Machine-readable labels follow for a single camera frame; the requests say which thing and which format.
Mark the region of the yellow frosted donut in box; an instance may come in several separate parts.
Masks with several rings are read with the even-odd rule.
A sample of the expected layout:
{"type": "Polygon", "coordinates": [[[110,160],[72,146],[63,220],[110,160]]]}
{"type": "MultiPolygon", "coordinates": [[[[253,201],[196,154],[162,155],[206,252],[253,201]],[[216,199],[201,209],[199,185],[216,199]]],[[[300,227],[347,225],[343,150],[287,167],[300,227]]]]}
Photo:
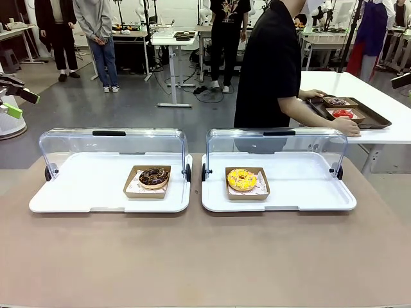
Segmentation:
{"type": "Polygon", "coordinates": [[[226,180],[228,198],[232,201],[262,201],[262,200],[266,200],[268,196],[270,195],[269,182],[267,180],[265,170],[262,167],[227,167],[225,168],[225,180],[226,180]],[[251,171],[252,173],[254,173],[256,176],[259,172],[262,172],[265,178],[266,185],[267,185],[268,194],[257,195],[255,186],[250,191],[236,191],[232,189],[227,182],[227,174],[233,169],[247,169],[251,171]]]}

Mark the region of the person's right hand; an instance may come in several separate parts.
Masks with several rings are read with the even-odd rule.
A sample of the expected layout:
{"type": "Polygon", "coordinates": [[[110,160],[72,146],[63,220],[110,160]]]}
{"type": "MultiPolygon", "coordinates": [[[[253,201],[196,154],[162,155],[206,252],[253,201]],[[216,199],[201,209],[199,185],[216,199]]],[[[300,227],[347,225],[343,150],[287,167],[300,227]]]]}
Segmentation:
{"type": "Polygon", "coordinates": [[[358,125],[349,117],[338,117],[334,119],[331,124],[334,129],[342,132],[347,137],[360,136],[360,129],[358,125]]]}

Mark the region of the white lab table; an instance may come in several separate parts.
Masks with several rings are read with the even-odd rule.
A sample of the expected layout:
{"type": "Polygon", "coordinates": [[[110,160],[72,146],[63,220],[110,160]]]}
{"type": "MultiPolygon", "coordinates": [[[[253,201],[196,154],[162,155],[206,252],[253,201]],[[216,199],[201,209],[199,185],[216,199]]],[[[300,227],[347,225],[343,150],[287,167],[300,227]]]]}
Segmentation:
{"type": "Polygon", "coordinates": [[[348,40],[348,32],[307,32],[299,33],[301,43],[301,63],[304,71],[314,69],[325,69],[331,56],[340,56],[348,40]],[[319,66],[314,66],[311,62],[315,53],[319,53],[319,66]]]}

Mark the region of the white display tray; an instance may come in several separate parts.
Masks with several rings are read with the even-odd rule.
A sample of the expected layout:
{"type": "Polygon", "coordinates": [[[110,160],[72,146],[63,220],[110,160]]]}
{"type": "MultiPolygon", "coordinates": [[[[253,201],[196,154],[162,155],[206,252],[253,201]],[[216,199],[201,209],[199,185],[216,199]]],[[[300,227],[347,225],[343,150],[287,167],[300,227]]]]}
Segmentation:
{"type": "Polygon", "coordinates": [[[211,212],[349,211],[357,204],[328,161],[314,152],[212,153],[202,156],[202,167],[202,205],[211,212]],[[268,194],[253,200],[230,195],[226,174],[236,168],[264,171],[268,194]]]}
{"type": "Polygon", "coordinates": [[[189,204],[191,184],[182,173],[191,168],[191,155],[180,153],[77,153],[58,169],[29,202],[36,213],[177,213],[189,204]],[[169,166],[170,180],[164,197],[128,197],[125,194],[132,168],[169,166]]]}

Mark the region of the yellow sprinkled donut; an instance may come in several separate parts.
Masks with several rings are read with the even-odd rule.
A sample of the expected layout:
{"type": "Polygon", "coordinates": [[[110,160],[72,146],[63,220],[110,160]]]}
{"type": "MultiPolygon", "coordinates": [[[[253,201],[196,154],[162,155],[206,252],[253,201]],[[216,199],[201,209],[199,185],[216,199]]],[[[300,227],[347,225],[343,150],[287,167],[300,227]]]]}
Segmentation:
{"type": "Polygon", "coordinates": [[[257,176],[247,169],[233,169],[227,174],[227,182],[236,191],[250,191],[257,183],[257,176]]]}

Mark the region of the person in black top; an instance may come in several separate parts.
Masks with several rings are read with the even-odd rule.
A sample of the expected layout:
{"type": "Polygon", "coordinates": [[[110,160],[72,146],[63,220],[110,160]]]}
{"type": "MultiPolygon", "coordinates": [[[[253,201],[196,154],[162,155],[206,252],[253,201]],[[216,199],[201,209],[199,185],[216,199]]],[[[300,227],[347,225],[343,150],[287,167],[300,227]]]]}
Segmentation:
{"type": "Polygon", "coordinates": [[[271,0],[245,48],[234,127],[287,127],[290,117],[278,99],[297,97],[300,84],[300,46],[292,16],[281,0],[271,0]]]}

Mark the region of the dark brown serving tray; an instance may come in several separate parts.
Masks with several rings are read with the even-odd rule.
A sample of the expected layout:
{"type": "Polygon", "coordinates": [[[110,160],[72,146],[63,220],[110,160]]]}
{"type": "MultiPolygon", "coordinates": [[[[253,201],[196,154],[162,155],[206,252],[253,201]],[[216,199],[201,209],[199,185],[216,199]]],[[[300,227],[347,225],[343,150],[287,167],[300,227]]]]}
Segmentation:
{"type": "MultiPolygon", "coordinates": [[[[309,106],[317,113],[319,116],[326,118],[332,121],[326,114],[326,108],[329,108],[324,103],[323,99],[320,97],[310,98],[307,99],[307,103],[309,106]]],[[[358,105],[349,108],[357,108],[364,116],[365,119],[362,123],[357,124],[361,130],[381,130],[390,126],[392,123],[384,118],[382,115],[379,115],[374,110],[370,109],[369,107],[365,106],[363,103],[359,102],[357,99],[351,98],[355,101],[358,105]]]]}

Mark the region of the gray stool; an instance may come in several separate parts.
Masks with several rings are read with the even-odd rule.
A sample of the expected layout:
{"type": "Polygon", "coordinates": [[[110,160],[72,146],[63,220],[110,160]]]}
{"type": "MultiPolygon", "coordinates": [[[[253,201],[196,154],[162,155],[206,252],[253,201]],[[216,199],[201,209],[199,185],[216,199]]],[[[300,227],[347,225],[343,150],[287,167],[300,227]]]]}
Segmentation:
{"type": "Polygon", "coordinates": [[[13,52],[13,49],[0,50],[0,63],[5,73],[13,74],[21,70],[20,63],[13,52]]]}

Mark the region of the dark chocolate donut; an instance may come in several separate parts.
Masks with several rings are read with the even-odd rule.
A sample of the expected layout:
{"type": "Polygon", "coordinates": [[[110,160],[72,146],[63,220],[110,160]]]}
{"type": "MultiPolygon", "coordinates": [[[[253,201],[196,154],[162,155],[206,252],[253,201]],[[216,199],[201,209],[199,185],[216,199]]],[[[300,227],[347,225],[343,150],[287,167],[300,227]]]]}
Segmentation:
{"type": "Polygon", "coordinates": [[[357,105],[358,105],[358,104],[357,104],[355,101],[353,101],[351,98],[347,98],[347,97],[331,97],[331,96],[326,96],[326,97],[323,97],[322,99],[323,99],[324,103],[326,104],[326,106],[328,106],[329,108],[349,108],[349,107],[354,107],[354,106],[357,106],[357,105]],[[346,101],[347,101],[347,104],[346,104],[345,106],[337,106],[337,107],[336,107],[336,106],[332,106],[332,105],[327,104],[328,98],[341,98],[341,99],[346,100],[346,101]]]}

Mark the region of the white wall desk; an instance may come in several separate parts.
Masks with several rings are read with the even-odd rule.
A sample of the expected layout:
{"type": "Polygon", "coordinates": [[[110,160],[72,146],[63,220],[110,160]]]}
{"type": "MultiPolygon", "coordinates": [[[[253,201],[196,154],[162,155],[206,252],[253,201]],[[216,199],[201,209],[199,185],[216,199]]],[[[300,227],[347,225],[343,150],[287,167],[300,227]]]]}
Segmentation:
{"type": "Polygon", "coordinates": [[[23,41],[24,41],[24,47],[26,50],[26,53],[28,55],[28,59],[24,60],[21,62],[21,64],[45,64],[46,61],[45,60],[35,60],[32,56],[31,53],[31,49],[29,47],[28,44],[28,40],[26,38],[25,33],[28,30],[31,30],[33,28],[36,28],[37,26],[35,24],[29,24],[26,25],[23,28],[15,28],[15,29],[11,29],[11,30],[4,30],[3,32],[0,32],[0,42],[8,40],[8,39],[12,39],[14,37],[22,37],[23,41]]]}

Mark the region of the white height adjustable desk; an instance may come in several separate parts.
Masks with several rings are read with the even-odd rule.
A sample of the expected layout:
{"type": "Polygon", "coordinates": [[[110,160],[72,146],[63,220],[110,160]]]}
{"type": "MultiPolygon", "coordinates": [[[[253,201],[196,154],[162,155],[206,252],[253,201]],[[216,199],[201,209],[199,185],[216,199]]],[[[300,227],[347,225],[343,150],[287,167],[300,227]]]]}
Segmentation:
{"type": "Polygon", "coordinates": [[[169,69],[170,69],[170,87],[171,87],[171,103],[158,103],[157,107],[159,108],[192,108],[189,103],[178,103],[177,102],[177,87],[193,87],[191,84],[185,84],[183,81],[183,74],[181,71],[181,60],[182,60],[182,46],[191,46],[194,44],[195,39],[191,39],[187,42],[176,41],[173,37],[175,30],[168,30],[163,32],[157,32],[152,37],[152,44],[154,46],[166,46],[168,48],[169,54],[169,69]],[[179,61],[179,82],[176,82],[175,75],[175,63],[174,58],[177,56],[179,61]]]}

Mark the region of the chocolate sprinkle donut in box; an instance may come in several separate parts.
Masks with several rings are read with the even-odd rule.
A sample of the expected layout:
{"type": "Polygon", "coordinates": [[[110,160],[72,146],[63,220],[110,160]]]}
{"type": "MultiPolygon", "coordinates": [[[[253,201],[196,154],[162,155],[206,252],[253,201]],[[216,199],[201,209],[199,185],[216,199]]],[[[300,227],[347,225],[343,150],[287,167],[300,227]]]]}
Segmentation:
{"type": "Polygon", "coordinates": [[[138,193],[132,193],[132,192],[129,191],[130,182],[132,181],[133,177],[136,175],[137,170],[141,170],[143,172],[144,170],[147,170],[147,169],[150,169],[150,168],[153,168],[153,167],[162,167],[162,168],[164,168],[165,170],[167,170],[171,173],[171,166],[133,166],[131,168],[131,171],[130,171],[129,176],[128,176],[126,182],[125,182],[125,186],[123,188],[123,192],[125,193],[125,195],[128,198],[133,198],[133,199],[136,199],[136,198],[164,199],[165,198],[166,191],[167,191],[167,188],[168,188],[169,179],[170,179],[170,175],[169,175],[169,178],[168,178],[168,181],[166,182],[166,184],[163,187],[159,188],[159,189],[145,189],[139,183],[140,190],[139,190],[138,193]]]}

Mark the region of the person in printed black shirt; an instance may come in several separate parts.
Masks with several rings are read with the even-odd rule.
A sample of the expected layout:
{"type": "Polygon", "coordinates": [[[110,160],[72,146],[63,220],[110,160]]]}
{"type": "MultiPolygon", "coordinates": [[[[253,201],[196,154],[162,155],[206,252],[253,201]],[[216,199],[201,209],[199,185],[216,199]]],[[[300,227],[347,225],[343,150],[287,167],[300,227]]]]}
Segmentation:
{"type": "Polygon", "coordinates": [[[240,42],[247,38],[250,0],[210,0],[211,30],[211,87],[218,88],[220,60],[224,58],[222,92],[228,93],[240,42]]]}

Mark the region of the black tripod pole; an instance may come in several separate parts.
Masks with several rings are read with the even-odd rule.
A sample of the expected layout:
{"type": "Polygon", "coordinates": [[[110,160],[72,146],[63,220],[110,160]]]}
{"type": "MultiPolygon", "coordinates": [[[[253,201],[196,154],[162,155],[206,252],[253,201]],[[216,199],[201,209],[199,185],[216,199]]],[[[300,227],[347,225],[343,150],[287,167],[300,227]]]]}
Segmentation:
{"type": "Polygon", "coordinates": [[[355,30],[357,28],[357,23],[358,23],[358,20],[360,19],[362,4],[363,4],[363,0],[357,0],[357,7],[354,10],[354,16],[353,16],[352,21],[351,21],[348,37],[346,39],[346,42],[345,42],[345,45],[344,45],[344,48],[343,48],[343,53],[342,53],[342,56],[341,56],[341,59],[340,59],[340,65],[338,67],[337,73],[342,73],[343,72],[345,62],[347,60],[347,56],[348,56],[349,49],[350,49],[350,46],[351,46],[351,42],[352,42],[355,30]]]}

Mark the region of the chocolate donut orange sprinkles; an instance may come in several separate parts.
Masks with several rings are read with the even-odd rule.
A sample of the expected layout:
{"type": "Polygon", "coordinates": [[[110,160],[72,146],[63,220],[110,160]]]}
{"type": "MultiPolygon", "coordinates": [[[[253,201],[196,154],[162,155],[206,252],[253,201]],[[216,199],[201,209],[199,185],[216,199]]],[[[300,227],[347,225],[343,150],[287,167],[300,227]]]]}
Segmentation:
{"type": "Polygon", "coordinates": [[[170,172],[162,167],[144,170],[139,176],[139,183],[145,189],[159,189],[168,181],[170,172]]]}

